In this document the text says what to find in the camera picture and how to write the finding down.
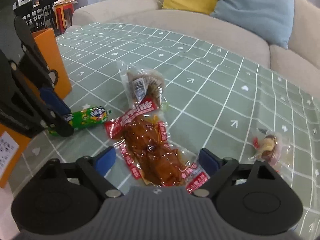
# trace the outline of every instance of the blue pillow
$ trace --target blue pillow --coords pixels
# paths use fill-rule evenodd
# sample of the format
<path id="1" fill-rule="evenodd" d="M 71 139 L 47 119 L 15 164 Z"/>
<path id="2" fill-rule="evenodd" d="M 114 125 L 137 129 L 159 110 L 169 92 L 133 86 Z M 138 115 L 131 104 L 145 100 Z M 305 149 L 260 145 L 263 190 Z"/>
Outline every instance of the blue pillow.
<path id="1" fill-rule="evenodd" d="M 210 16 L 247 29 L 285 49 L 292 32 L 294 0 L 218 0 Z"/>

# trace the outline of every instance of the orange box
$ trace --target orange box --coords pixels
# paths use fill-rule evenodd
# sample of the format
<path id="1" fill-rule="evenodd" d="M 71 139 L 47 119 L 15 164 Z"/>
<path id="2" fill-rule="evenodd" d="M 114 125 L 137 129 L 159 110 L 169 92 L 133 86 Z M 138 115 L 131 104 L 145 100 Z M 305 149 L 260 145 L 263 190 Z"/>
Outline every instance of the orange box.
<path id="1" fill-rule="evenodd" d="M 55 69 L 58 72 L 59 78 L 57 84 L 55 85 L 54 91 L 60 98 L 64 99 L 71 91 L 71 83 L 69 81 L 68 74 L 65 70 L 62 58 L 60 56 L 53 29 L 50 28 L 41 30 L 32 33 L 32 36 L 35 39 L 36 44 L 38 45 L 38 48 L 42 53 L 42 56 L 44 57 L 45 61 L 47 62 L 49 68 Z M 39 96 L 40 93 L 37 90 L 37 88 L 28 79 L 26 79 L 26 81 L 27 84 L 33 90 L 33 92 Z M 28 138 L 0 124 L 0 137 L 5 131 L 13 138 L 13 140 L 16 141 L 16 143 L 19 145 L 19 148 L 13 156 L 13 158 L 11 159 L 11 161 L 9 162 L 2 177 L 0 178 L 0 187 L 5 186 L 22 152 L 26 149 L 28 143 L 31 141 L 31 138 Z"/>

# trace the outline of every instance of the small packaged snack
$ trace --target small packaged snack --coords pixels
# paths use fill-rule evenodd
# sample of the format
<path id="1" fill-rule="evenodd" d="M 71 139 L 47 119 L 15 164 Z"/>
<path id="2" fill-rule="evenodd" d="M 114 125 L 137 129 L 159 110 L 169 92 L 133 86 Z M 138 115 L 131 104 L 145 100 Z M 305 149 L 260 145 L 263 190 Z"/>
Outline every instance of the small packaged snack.
<path id="1" fill-rule="evenodd" d="M 185 185 L 192 192 L 208 180 L 195 154 L 168 142 L 168 124 L 148 96 L 105 127 L 133 177 L 146 185 Z"/>
<path id="2" fill-rule="evenodd" d="M 154 69 L 143 69 L 135 64 L 118 62 L 120 77 L 128 98 L 129 106 L 133 109 L 148 96 L 161 107 L 163 104 L 164 78 Z"/>
<path id="3" fill-rule="evenodd" d="M 292 181 L 293 154 L 289 139 L 278 132 L 257 129 L 257 134 L 252 143 L 257 152 L 249 158 L 249 161 L 268 162 L 290 183 Z"/>
<path id="4" fill-rule="evenodd" d="M 106 122 L 108 113 L 103 106 L 98 106 L 67 114 L 63 118 L 76 131 Z M 49 129 L 49 134 L 58 135 L 56 131 L 51 129 Z"/>

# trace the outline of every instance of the table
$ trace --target table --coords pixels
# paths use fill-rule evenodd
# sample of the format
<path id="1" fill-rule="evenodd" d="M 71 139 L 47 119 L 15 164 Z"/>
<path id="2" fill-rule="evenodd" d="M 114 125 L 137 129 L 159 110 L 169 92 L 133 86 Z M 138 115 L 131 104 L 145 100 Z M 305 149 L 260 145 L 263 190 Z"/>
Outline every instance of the table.
<path id="1" fill-rule="evenodd" d="M 166 80 L 169 107 L 164 113 L 176 145 L 198 153 L 206 147 L 219 157 L 242 163 L 254 155 L 257 128 L 275 130 L 291 141 L 292 166 L 284 179 L 304 205 L 296 229 L 304 238 L 320 234 L 320 102 L 263 66 L 223 48 L 165 30 L 129 24 L 94 23 L 57 37 L 73 91 L 65 98 L 71 110 L 105 106 L 111 118 L 128 102 L 117 61 L 154 68 Z M 41 133 L 17 164 L 10 185 L 15 194 L 49 159 L 72 162 L 95 156 L 112 142 L 104 127 L 76 132 L 70 138 Z M 127 193 L 133 179 L 118 156 L 106 178 Z"/>

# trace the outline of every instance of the silver screw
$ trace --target silver screw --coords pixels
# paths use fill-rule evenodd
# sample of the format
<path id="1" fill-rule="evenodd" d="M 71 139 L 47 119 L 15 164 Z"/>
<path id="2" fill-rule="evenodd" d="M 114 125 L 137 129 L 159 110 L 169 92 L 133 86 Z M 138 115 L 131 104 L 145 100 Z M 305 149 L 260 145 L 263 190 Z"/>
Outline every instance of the silver screw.
<path id="1" fill-rule="evenodd" d="M 11 68 L 16 71 L 17 70 L 17 65 L 14 62 L 11 62 Z"/>
<path id="2" fill-rule="evenodd" d="M 44 120 L 41 120 L 40 121 L 40 125 L 43 127 L 43 128 L 48 128 L 47 124 L 45 123 Z"/>
<path id="3" fill-rule="evenodd" d="M 107 197 L 113 197 L 113 198 L 120 197 L 121 196 L 121 192 L 119 190 L 117 190 L 117 189 L 109 189 L 106 192 L 106 196 Z"/>
<path id="4" fill-rule="evenodd" d="M 209 196 L 210 192 L 207 191 L 206 189 L 203 189 L 203 188 L 199 188 L 199 189 L 196 189 L 193 194 L 197 197 L 207 197 Z"/>

